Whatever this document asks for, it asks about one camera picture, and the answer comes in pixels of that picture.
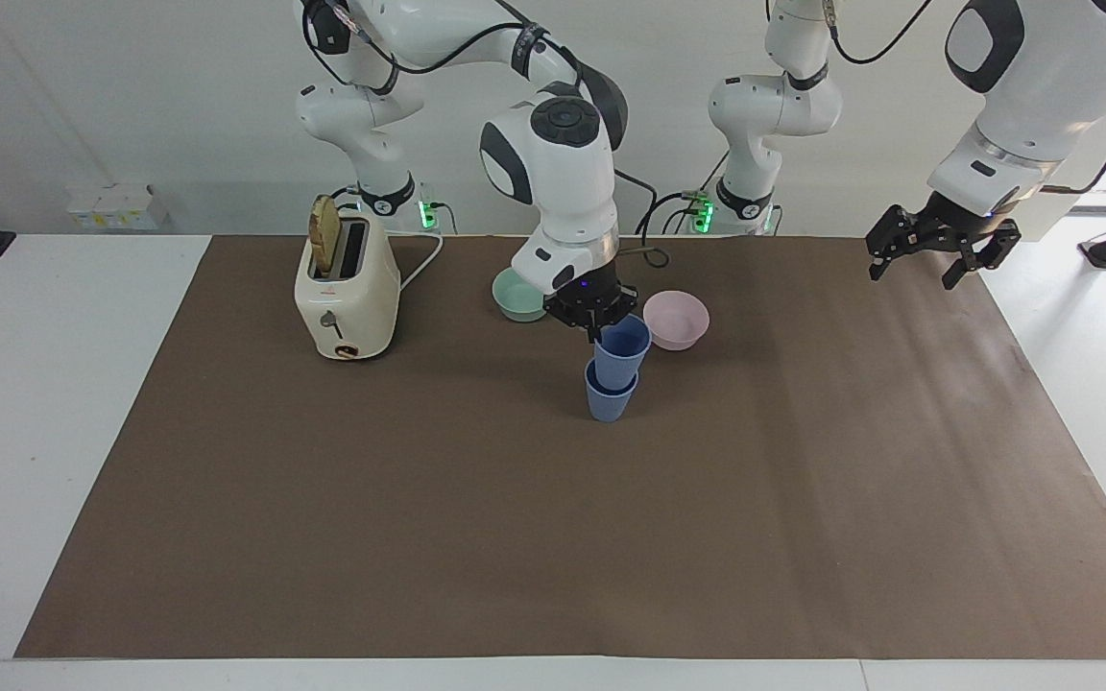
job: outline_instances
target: blue object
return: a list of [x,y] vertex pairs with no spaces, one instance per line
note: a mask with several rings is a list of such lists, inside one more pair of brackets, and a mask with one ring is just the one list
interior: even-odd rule
[[651,329],[637,316],[627,315],[617,326],[606,328],[601,334],[601,342],[596,343],[596,376],[601,378],[601,388],[628,388],[650,349]]
[[592,417],[599,421],[617,421],[623,418],[629,399],[637,389],[637,374],[627,388],[620,390],[609,390],[601,387],[601,380],[596,379],[596,362],[587,363],[587,370],[584,373],[587,379],[587,408],[592,410]]

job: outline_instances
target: white cable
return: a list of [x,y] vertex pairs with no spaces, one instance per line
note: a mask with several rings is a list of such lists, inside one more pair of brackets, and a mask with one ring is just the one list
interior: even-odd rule
[[416,280],[418,275],[420,275],[420,272],[422,272],[422,271],[426,270],[426,266],[428,266],[429,264],[434,263],[434,260],[437,259],[438,255],[442,253],[442,244],[447,244],[447,239],[445,239],[445,237],[442,237],[441,232],[436,233],[436,235],[435,235],[435,233],[432,233],[432,232],[404,232],[401,230],[388,230],[387,231],[387,235],[390,235],[390,237],[432,237],[432,239],[438,240],[438,248],[434,248],[434,251],[432,251],[432,253],[429,254],[429,258],[427,258],[425,262],[422,262],[419,266],[417,266],[417,271],[411,272],[411,275],[409,275],[408,279],[405,279],[404,283],[399,284],[399,292],[400,293],[403,293],[404,290],[408,287],[408,284],[411,284],[411,282],[414,280]]

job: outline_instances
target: white table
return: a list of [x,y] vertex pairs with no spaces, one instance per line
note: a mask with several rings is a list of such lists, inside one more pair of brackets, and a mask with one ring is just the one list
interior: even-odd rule
[[[1106,333],[1093,326],[1106,327],[1106,274],[1081,272],[1070,255],[1092,228],[1076,222],[1020,249],[989,284],[1106,491],[1106,373],[1078,374],[1106,352]],[[0,688],[1106,690],[1106,663],[6,661],[207,244],[206,237],[21,237],[0,259]]]

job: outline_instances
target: brown table surface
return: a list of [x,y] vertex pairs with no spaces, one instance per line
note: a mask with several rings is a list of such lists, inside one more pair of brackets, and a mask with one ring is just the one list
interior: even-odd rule
[[492,306],[520,242],[449,239],[344,364],[299,237],[212,241],[18,655],[1106,659],[1106,500],[979,280],[620,259],[712,325],[605,426],[584,334]]

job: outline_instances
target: green bowl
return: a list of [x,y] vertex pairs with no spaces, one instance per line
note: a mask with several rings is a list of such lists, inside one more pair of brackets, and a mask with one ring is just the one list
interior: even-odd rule
[[544,294],[514,270],[505,270],[492,280],[492,299],[510,321],[533,323],[544,316]]

